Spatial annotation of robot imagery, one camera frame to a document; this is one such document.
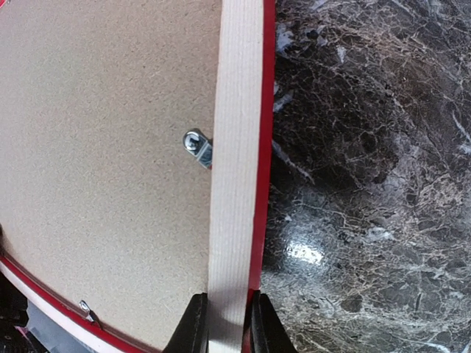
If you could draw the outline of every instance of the red strip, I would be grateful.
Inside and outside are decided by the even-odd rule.
[[[92,335],[95,335],[100,340],[110,344],[111,346],[116,347],[117,349],[126,352],[126,353],[140,353],[143,352],[139,348],[125,342],[124,340],[111,335],[109,332],[100,329],[99,327],[94,326],[91,322],[86,321],[82,316],[78,315],[72,310],[69,310],[64,304],[59,300],[54,298],[51,294],[42,289],[39,285],[33,282],[23,271],[21,271],[15,264],[9,261],[6,257],[0,257],[0,261],[8,267],[10,271],[14,273],[17,278],[24,282],[31,290],[33,290],[37,295],[42,299],[48,302],[56,310],[60,311],[64,316],[70,318],[75,324],[81,326],[83,329],[86,329]]]
[[[260,141],[258,145],[257,194],[250,259],[249,302],[260,288],[263,245],[268,212],[270,167],[272,164],[273,86],[275,83],[275,0],[265,0],[263,9],[263,78]]]

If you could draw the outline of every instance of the black marble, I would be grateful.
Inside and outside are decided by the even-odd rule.
[[[471,353],[471,1],[277,0],[263,291],[299,352]]]

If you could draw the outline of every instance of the marble surface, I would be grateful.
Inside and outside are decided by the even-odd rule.
[[[471,352],[471,2],[278,0],[263,291],[299,352]]]

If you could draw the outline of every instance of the white strip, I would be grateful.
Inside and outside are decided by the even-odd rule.
[[[223,0],[211,174],[209,352],[240,352],[252,251],[263,0]]]
[[[5,264],[0,263],[0,272],[13,283],[17,289],[24,294],[28,300],[31,301],[36,307],[39,308],[44,314],[50,317],[51,320],[55,321],[56,324],[61,326],[65,331],[73,335],[77,340],[82,341],[87,346],[91,347],[97,352],[114,353],[121,352],[109,343],[104,342],[100,338],[96,337],[80,325],[73,322],[70,318],[62,314],[55,307],[50,305],[46,300],[41,298],[36,292],[28,287],[21,279],[19,279]]]

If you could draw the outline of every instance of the metal tab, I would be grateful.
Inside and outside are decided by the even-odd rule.
[[[192,129],[183,136],[185,149],[196,158],[203,167],[210,169],[213,164],[213,144],[198,129]]]

